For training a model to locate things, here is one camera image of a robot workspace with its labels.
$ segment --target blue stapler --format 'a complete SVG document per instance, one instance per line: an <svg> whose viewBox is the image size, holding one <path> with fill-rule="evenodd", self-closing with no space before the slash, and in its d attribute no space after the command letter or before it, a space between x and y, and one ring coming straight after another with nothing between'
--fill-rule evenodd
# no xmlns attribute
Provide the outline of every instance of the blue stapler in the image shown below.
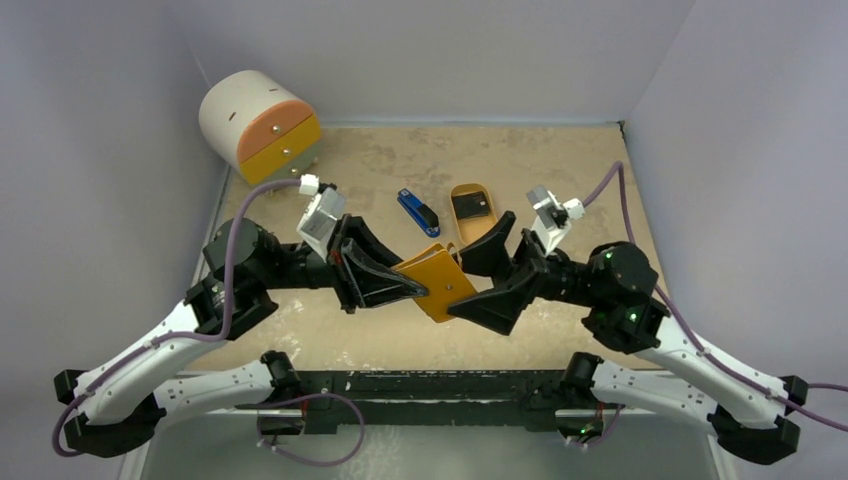
<svg viewBox="0 0 848 480"><path fill-rule="evenodd" d="M404 210L406 210L406 213L415 220L415 223L421 227L421 230L428 237L435 238L439 236L441 230L439 229L439 217L436 216L436 212L421 202L421 200L418 200L418 197L413 195L412 192L406 188L399 191L398 203L400 203Z"/></svg>

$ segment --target cable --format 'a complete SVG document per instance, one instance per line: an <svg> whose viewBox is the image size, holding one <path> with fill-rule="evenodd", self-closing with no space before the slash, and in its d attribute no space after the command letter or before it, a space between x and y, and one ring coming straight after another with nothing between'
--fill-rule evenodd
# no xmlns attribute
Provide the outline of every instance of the cable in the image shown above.
<svg viewBox="0 0 848 480"><path fill-rule="evenodd" d="M846 387L845 385L837 385L835 383L811 383L807 386L810 388L810 390L821 388L824 390L839 390L842 392L848 392L848 387Z"/></svg>
<svg viewBox="0 0 848 480"><path fill-rule="evenodd" d="M610 420L609 426L607 428L605 428L603 432L601 432L600 437L596 438L595 440L592 440L591 442L585 443L584 444L584 445L586 445L585 448L595 448L598 445L605 442L610 437L610 435L612 435L613 430L615 430L615 426L618 425L618 419L619 419L619 417L621 417L621 411L623 409L624 409L623 405L619 405L615 409L615 415L612 416L612 420Z"/></svg>
<svg viewBox="0 0 848 480"><path fill-rule="evenodd" d="M584 207L588 206L589 204L591 204L592 202L595 201L595 199L598 197L598 195L600 195L600 192L602 192L607 187L607 185L609 185L609 182L612 180L612 177L613 177L613 175L615 175L616 172L618 172L619 196L621 198L621 213L622 213L622 216L624 217L624 227L627 230L627 240L629 240L630 243L633 243L635 245L636 239L633 235L633 227L632 227L632 224L630 222L630 213L627 209L627 193L626 193L625 184L624 184L624 165L621 162L615 162L612 165L612 167L610 167L609 172L607 172L606 176L601 181L601 183L598 184L598 186L595 188L595 190L593 190L592 193L589 194L588 197L586 197L586 200L583 202L583 206ZM804 416L811 418L811 419L813 419L813 420L815 420L819 423L827 425L828 427L832 427L832 428L835 428L837 430L841 430L843 432L848 432L848 425L836 422L834 420L831 420L831 419L828 419L828 418L825 418L825 417L822 417L821 415L818 415L814 412L811 412L811 411L807 410L806 408L802 407L801 405L798 405L797 403L795 403L795 402L793 402L793 401L791 401L787 398L783 398L783 397L774 395L774 392L772 392L769 388L764 387L757 382L754 382L753 380L749 379L748 377L742 375L741 373L733 370L732 368L730 368L727 365L725 365L724 363L722 363L719 359L717 359L711 353L706 352L705 348L704 348L704 344L701 343L701 340L698 338L698 336L695 334L695 332L692 330L692 328L689 327L689 324L686 323L686 321L683 319L683 315L680 314L680 310L677 309L677 305L675 305L674 302L671 301L671 298L669 298L669 296L659 286L656 287L656 291L657 291L657 294L659 294L660 298L662 298L663 302L665 302L666 305L668 305L669 310L671 310L671 313L672 313L672 315L674 315L674 318L677 321L677 323L680 325L680 328L683 330L684 334L689 339L689 341L692 342L692 346L694 346L695 349L701 355L704 356L704 358L709 360L709 362L712 363L713 366L715 366L716 368L718 368L719 370L721 370L722 372L724 372L725 374L727 374L731 378L733 378L733 379L743 383L744 385L747 385L748 387L753 388L754 390L764 394L766 396L766 398L769 398L771 400L776 400L777 402L782 403L783 405L791 408L792 410L797 411L801 415L804 415ZM810 388L821 388L821 389L840 390L840 391L848 392L848 386L836 385L836 384L831 384L831 383L813 383L813 384L810 384Z"/></svg>
<svg viewBox="0 0 848 480"><path fill-rule="evenodd" d="M345 456L343 456L343 457L341 457L337 460L323 461L323 460L312 460L311 458L304 458L304 457L296 455L292 452L289 452L288 450L284 450L284 449L268 442L267 440L265 440L263 438L262 428L259 425L259 418L256 419L256 432L259 434L259 443L257 443L256 446L265 447L265 448L271 450L272 452L274 452L276 454L279 454L279 455L282 455L286 458L290 458L290 459L295 460L297 462L303 463L304 465L309 465L310 467L335 467L336 465L341 465L342 463L353 458L353 456L356 455L356 452L359 451L359 448L362 447L362 442L365 440L365 418L362 416L362 412L358 408L356 408L356 405L353 402L351 402L350 399L342 397L341 395L336 395L335 393L313 393L311 395L304 395L302 397L294 398L294 399L291 399L291 400L286 400L286 401L283 401L283 402L263 403L263 404L260 404L258 406L261 407L262 409L283 408L283 407L287 407L289 405L294 405L294 404L301 403L301 402L304 402L304 401L321 399L321 398L333 398L333 399L339 400L340 402L342 402L345 405L347 405L348 407L350 407L350 409L353 410L353 413L356 415L356 418L359 420L359 439L357 439L356 445L353 447L353 449L347 455L345 455Z"/></svg>
<svg viewBox="0 0 848 480"><path fill-rule="evenodd" d="M201 342L220 342L222 340L227 339L227 336L229 336L229 334L230 334L230 328L232 327L232 324L233 324L233 310L234 310L234 305L235 305L235 292L233 291L233 271L235 270L235 260L234 260L234 258L235 258L236 235L238 234L239 228L241 227L241 222L244 219L245 214L247 213L247 209L248 209L248 207L250 207L250 204L253 203L253 201L259 195L262 195L263 193L265 193L269 190L276 190L276 189L280 189L280 188L284 188L284 187L299 187L299 186L300 186L300 180L299 179L274 180L272 182L268 182L266 184L260 185L260 186L256 187L255 189L253 189L247 195L247 198L244 199L244 202L242 202L241 206L239 207L238 211L236 212L235 216L233 217L233 221L232 221L232 224L230 226L230 234L227 237L226 253L224 255L224 312L223 312L223 318L221 320L221 331L218 334L215 334L215 335L204 335L204 334L194 333L194 332L166 333L164 335L154 337L153 339L151 339L150 343L148 344L149 346L143 345L141 347L138 347L135 350L129 352L128 354L126 354L123 357L121 357L120 359L118 359L114 364L112 364L112 366L110 366L109 368L104 370L103 373L100 374L100 376L95 378L94 381L92 381L91 384L88 385L88 387L85 389L85 391L81 395L74 398L68 404L68 406L65 408L65 410L62 412L62 414L59 416L59 419L56 422L56 425L53 427L53 433L52 433L52 437L51 437L52 445L53 445L53 451L55 451L57 455L62 456L62 457L76 457L76 456L83 454L83 452L78 452L78 451L75 451L75 450L66 450L64 447L62 447L62 444L61 444L61 441L60 441L62 428L64 427L65 423L68 421L68 418L71 416L71 413L73 413L74 410L79 408L79 406L82 405L82 403L85 401L86 398L93 396L95 394L95 392L97 391L97 389L100 388L103 385L103 383L106 382L106 380L111 378L115 373L117 373L119 370L124 368L130 362L132 362L133 360L138 358L144 352L146 352L147 350L152 349L152 348L158 348L158 346L161 345L162 343L167 342L168 340L176 339L176 338L189 338L189 339L198 340L198 341L201 341ZM314 395L306 395L306 396L303 396L303 397L298 397L296 399L290 400L291 403L289 403L289 405L300 403L300 402L303 402L303 401L308 401L309 399L315 399L315 398L342 399L342 397L340 397L338 395L334 395L334 394L330 394L330 393L319 393L319 394L314 394ZM362 435L364 435L365 420L362 417L362 412L360 412L359 409L356 408L356 405L354 405L353 402L351 402L350 400L342 399L342 401L344 401L346 405L348 405L349 407L351 407L353 409L354 413L356 414L357 418L359 419L360 428L362 429ZM349 454L349 456L345 456L344 460L346 461L346 460L350 459L350 457L352 457L359 450L359 447L361 446L361 444L362 444L362 439L360 438L360 441L356 444L356 447L354 448L354 450L351 452L351 454ZM305 463L307 465L311 464L310 462L313 462L310 459L302 458L302 457L299 457L299 456L294 455L294 454L290 454L289 458L291 458L292 460L300 461L300 462Z"/></svg>

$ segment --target table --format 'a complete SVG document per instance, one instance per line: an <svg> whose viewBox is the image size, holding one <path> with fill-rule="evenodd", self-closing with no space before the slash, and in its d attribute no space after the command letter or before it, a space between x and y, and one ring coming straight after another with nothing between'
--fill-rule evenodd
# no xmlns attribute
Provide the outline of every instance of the table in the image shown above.
<svg viewBox="0 0 848 480"><path fill-rule="evenodd" d="M520 229L534 212L525 193L543 184L560 201L584 198L610 165L624 162L633 230L655 269L659 262L633 180L618 125L597 127L372 127L324 130L319 161L310 170L347 197L347 211L365 218L377 237L402 258L434 241L458 243L449 192L461 183L488 187L498 215L512 210ZM396 201L409 188L438 215L442 235L430 239ZM229 219L250 191L233 176L221 218ZM289 189L257 199L248 217L282 242L300 241L295 226L308 198ZM597 245L625 239L616 182L575 221L560 245L585 261ZM491 285L474 279L478 291ZM432 322L412 301L347 315L331 289L271 294L279 310L253 330L191 365L223 370L257 359L271 349L287 352L301 370L482 370L564 368L576 351L600 354L630 368L651 364L610 352L592 340L580 319L585 308L537 299L504 337L462 319Z"/></svg>

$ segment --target black metal base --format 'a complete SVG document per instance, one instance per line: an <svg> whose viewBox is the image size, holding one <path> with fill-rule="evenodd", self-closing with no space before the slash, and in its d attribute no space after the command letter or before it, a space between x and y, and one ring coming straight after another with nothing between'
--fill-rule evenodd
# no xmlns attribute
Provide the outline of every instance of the black metal base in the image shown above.
<svg viewBox="0 0 848 480"><path fill-rule="evenodd" d="M299 371L304 394L343 395L362 411L369 425L521 426L553 432L563 425L556 411L595 410L597 402L568 391L565 370L488 371ZM307 434L332 434L339 425L356 425L339 401L310 401ZM279 434L271 425L263 433Z"/></svg>

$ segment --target gray wall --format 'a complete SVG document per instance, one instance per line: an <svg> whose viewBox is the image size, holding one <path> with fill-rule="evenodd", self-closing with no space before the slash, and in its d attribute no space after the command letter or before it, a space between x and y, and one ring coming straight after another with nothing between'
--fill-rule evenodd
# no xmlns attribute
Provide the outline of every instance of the gray wall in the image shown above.
<svg viewBox="0 0 848 480"><path fill-rule="evenodd" d="M51 380L188 286L223 173L197 126L205 89L161 1L0 5L0 478L117 475L52 453Z"/></svg>
<svg viewBox="0 0 848 480"><path fill-rule="evenodd" d="M694 0L172 0L214 83L269 73L324 121L603 122Z"/></svg>
<svg viewBox="0 0 848 480"><path fill-rule="evenodd" d="M698 0L627 140L665 274L690 322L757 368L848 383L848 9ZM848 399L811 405L848 421ZM743 478L844 478L848 436Z"/></svg>

